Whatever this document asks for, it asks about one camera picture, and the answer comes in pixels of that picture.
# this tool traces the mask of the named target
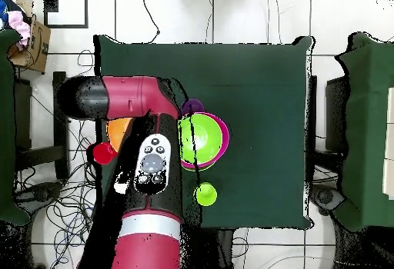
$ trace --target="white stripe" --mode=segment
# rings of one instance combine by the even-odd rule
[[[181,224],[174,218],[158,214],[136,214],[122,222],[119,237],[137,233],[155,233],[180,240]]]

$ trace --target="green bowl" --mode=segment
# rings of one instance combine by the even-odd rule
[[[219,153],[222,146],[222,130],[213,118],[195,113],[179,120],[179,140],[181,142],[181,159],[186,163],[193,164],[196,155],[197,164],[203,164],[211,161]]]

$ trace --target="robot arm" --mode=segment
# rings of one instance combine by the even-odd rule
[[[104,203],[89,236],[101,233],[111,247],[114,241],[100,230],[110,226],[120,230],[111,269],[180,267],[180,113],[172,99],[171,88],[164,82],[145,76],[74,77],[58,90],[58,105],[71,118],[135,118],[119,149],[109,190],[112,195],[107,197],[108,201],[116,198],[117,205],[112,208],[111,203]],[[127,191],[124,196],[116,195],[115,189]],[[94,247],[89,239],[85,251],[88,247]]]

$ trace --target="white tiled floor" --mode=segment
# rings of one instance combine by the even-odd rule
[[[318,76],[317,135],[322,137],[326,135],[326,81],[343,75],[333,55],[345,51],[347,38],[353,32],[367,31],[381,40],[394,35],[390,28],[394,21],[391,0],[312,0],[312,4],[311,0],[277,0],[278,4],[276,0],[215,0],[214,22],[211,18],[208,30],[206,27],[212,13],[209,0],[145,1],[161,32],[156,43],[203,42],[205,37],[211,43],[212,27],[213,41],[220,43],[278,44],[280,41],[292,43],[299,36],[315,37],[312,73]],[[59,13],[50,14],[48,23],[82,24],[83,7],[83,0],[59,0]],[[42,0],[35,0],[35,14],[43,22]],[[46,74],[26,71],[23,77],[30,79],[33,95],[52,111],[52,72],[66,71],[68,76],[73,76],[88,70],[92,64],[89,54],[80,57],[80,65],[77,60],[83,50],[94,51],[94,34],[106,34],[120,42],[132,43],[148,42],[155,33],[156,28],[142,0],[88,0],[88,28],[53,28]],[[93,70],[84,75],[93,75]],[[79,122],[72,120],[70,127],[78,135]],[[34,98],[31,130],[34,148],[53,144],[52,116]],[[92,122],[85,123],[82,133],[90,141],[95,141]],[[78,142],[72,135],[69,140],[70,149],[74,150]],[[324,147],[324,140],[317,139],[317,142],[318,146]],[[72,161],[72,167],[81,163],[82,154],[79,153]],[[55,180],[53,164],[39,165],[36,169],[37,174],[30,182]],[[31,172],[26,170],[23,176],[27,177]],[[82,180],[81,170],[72,181]],[[48,215],[59,224],[53,211]],[[309,205],[309,216],[315,225],[307,231],[249,229],[249,249],[246,256],[233,259],[235,269],[243,268],[244,259],[244,269],[330,269],[335,250],[332,222],[322,217],[312,204]],[[46,217],[45,209],[41,210],[33,228],[33,252],[35,259],[48,267],[55,260],[53,239],[58,230]],[[245,237],[246,232],[244,228],[238,229],[235,237]],[[245,251],[242,244],[242,239],[235,239],[235,256]],[[73,267],[78,263],[82,249],[83,246],[71,248]],[[72,269],[72,264],[59,264],[56,269]]]

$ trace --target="pink cloth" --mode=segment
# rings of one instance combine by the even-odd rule
[[[23,21],[21,12],[8,12],[8,24],[21,35],[22,38],[16,46],[19,51],[23,50],[30,38],[30,26]]]

